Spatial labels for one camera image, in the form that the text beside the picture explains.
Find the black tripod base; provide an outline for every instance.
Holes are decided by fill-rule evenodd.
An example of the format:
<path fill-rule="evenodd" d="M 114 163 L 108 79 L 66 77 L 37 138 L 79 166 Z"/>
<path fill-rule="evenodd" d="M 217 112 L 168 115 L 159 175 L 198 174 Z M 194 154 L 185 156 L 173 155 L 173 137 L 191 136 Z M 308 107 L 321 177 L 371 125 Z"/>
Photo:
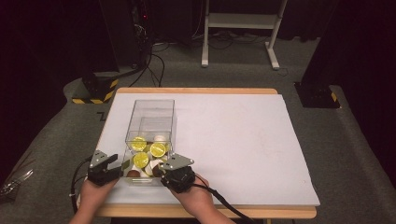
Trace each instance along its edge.
<path fill-rule="evenodd" d="M 300 82 L 295 82 L 294 87 L 300 97 L 303 107 L 308 108 L 340 108 L 341 105 L 337 100 L 335 94 L 326 88 L 313 88 L 309 85 L 302 85 Z"/>
<path fill-rule="evenodd" d="M 118 80 L 111 77 L 98 77 L 93 81 L 83 81 L 78 85 L 72 101 L 75 104 L 106 104 L 110 101 Z"/>

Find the white metal stand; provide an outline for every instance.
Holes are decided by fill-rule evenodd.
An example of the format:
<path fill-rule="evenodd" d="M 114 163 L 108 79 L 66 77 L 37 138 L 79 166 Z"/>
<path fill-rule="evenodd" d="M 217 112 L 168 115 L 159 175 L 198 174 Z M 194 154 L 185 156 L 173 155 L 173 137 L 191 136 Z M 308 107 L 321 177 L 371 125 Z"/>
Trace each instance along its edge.
<path fill-rule="evenodd" d="M 279 69 L 274 53 L 274 44 L 276 35 L 282 22 L 283 12 L 288 0 L 282 0 L 280 9 L 275 15 L 257 15 L 257 14 L 231 14 L 231 13 L 209 13 L 209 0 L 206 0 L 205 9 L 205 34 L 202 51 L 202 67 L 209 66 L 209 47 L 207 43 L 209 27 L 227 27 L 227 28 L 247 28 L 247 29 L 268 29 L 273 30 L 270 42 L 265 42 L 265 48 L 268 52 L 273 69 Z"/>

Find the human arm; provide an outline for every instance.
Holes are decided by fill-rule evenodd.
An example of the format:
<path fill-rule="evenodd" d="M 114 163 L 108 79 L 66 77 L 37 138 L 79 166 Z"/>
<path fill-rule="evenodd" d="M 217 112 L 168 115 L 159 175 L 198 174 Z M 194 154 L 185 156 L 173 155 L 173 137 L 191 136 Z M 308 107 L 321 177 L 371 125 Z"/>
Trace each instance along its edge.
<path fill-rule="evenodd" d="M 194 184 L 207 185 L 207 180 L 197 175 Z M 191 187 L 188 191 L 182 193 L 172 194 L 180 201 L 184 209 L 192 216 L 196 217 L 202 224 L 220 223 L 228 224 L 234 223 L 224 214 L 222 214 L 213 204 L 213 198 L 209 191 L 197 187 Z"/>
<path fill-rule="evenodd" d="M 80 204 L 69 224 L 89 224 L 93 221 L 97 209 L 105 201 L 107 194 L 116 185 L 118 179 L 103 186 L 97 186 L 90 180 L 84 181 L 81 187 Z"/>

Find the wooden table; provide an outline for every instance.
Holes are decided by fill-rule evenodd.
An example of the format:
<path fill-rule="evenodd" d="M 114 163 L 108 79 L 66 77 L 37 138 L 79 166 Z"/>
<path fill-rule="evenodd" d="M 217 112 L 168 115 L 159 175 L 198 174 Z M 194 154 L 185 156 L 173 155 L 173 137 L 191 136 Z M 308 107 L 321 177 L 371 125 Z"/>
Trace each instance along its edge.
<path fill-rule="evenodd" d="M 107 116 L 107 120 L 106 120 L 106 124 L 105 124 L 105 128 L 102 132 L 101 138 L 99 140 L 98 143 L 98 147 L 97 149 L 100 149 L 102 151 L 104 151 L 105 153 L 113 153 L 114 151 L 108 151 L 110 149 L 107 149 L 108 147 L 106 146 L 106 142 L 108 142 L 108 139 L 111 139 L 111 141 L 116 141 L 114 140 L 114 136 L 117 136 L 116 133 L 111 132 L 109 129 L 114 129 L 111 127 L 111 123 L 117 123 L 116 122 L 116 118 L 112 119 L 113 117 L 119 117 L 119 115 L 117 115 L 117 105 L 123 105 L 120 102 L 116 102 L 118 101 L 118 96 L 122 96 L 123 94 L 132 94 L 133 96 L 135 94 L 167 94 L 167 93 L 181 93 L 181 94 L 193 94 L 196 95 L 198 94 L 199 96 L 202 96 L 201 94 L 235 94 L 235 95 L 244 95 L 244 94 L 277 94 L 277 91 L 274 89 L 236 89 L 236 88 L 120 88 L 117 91 L 117 94 L 115 96 L 113 105 L 110 109 L 110 112 Z M 125 136 L 125 134 L 123 136 L 119 136 L 118 138 L 121 141 L 121 139 L 123 139 Z M 299 148 L 299 146 L 296 147 L 299 151 L 299 153 L 302 154 L 301 149 Z M 200 166 L 199 166 L 199 159 L 198 158 L 194 158 L 196 160 L 196 163 L 192 166 L 192 168 L 194 169 L 198 169 L 200 170 Z M 121 161 L 118 163 L 113 164 L 114 166 L 120 165 Z M 311 190 L 310 188 L 312 188 L 312 184 L 310 182 L 310 177 L 305 176 L 305 180 L 304 182 L 307 182 L 306 184 L 309 187 L 309 190 Z M 120 198 L 120 195 L 127 195 L 129 193 L 125 193 L 125 192 L 131 192 L 134 193 L 136 190 L 139 190 L 139 187 L 131 190 L 131 191 L 125 191 L 125 182 L 120 180 L 115 187 L 115 189 L 113 189 L 115 192 L 110 192 L 109 198 L 107 200 L 107 202 L 98 210 L 97 212 L 97 216 L 99 217 L 191 217 L 191 215 L 189 215 L 181 206 L 181 204 L 177 203 L 141 203 L 137 200 L 137 203 L 129 203 L 123 201 Z M 148 190 L 167 190 L 161 187 L 148 187 Z M 221 194 L 222 192 L 226 192 L 226 188 L 221 188 L 221 189 L 217 189 L 218 192 Z M 252 204 L 252 205 L 247 205 L 247 204 L 234 204 L 233 206 L 235 208 L 237 208 L 240 212 L 244 213 L 245 215 L 252 217 L 252 218 L 313 218 L 316 216 L 317 214 L 317 210 L 316 210 L 316 206 L 319 205 L 318 202 L 318 198 L 316 196 L 316 193 L 312 193 L 313 195 L 313 200 L 311 200 L 312 202 L 307 202 L 304 204 Z M 163 195 L 164 198 L 166 197 L 173 197 L 173 196 L 169 196 L 169 195 Z M 131 197 L 132 200 L 134 200 L 136 197 L 135 196 L 128 196 Z M 222 204 L 216 204 L 216 207 L 220 210 L 221 213 L 225 214 L 227 217 L 237 217 L 237 215 L 235 215 L 233 212 L 231 212 L 230 210 L 228 210 L 227 208 L 225 208 Z"/>

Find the yellow black hazard tape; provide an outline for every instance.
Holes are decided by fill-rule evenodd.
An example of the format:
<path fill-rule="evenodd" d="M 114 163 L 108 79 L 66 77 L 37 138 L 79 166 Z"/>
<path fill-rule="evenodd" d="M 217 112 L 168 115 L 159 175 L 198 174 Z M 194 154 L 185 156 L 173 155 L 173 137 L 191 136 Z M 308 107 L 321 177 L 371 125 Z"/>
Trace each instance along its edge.
<path fill-rule="evenodd" d="M 100 97 L 73 97 L 72 101 L 74 104 L 83 105 L 83 104 L 106 104 L 110 101 L 111 97 L 114 94 L 116 86 L 119 80 L 115 79 L 109 83 L 108 88 L 105 90 L 101 90 Z"/>

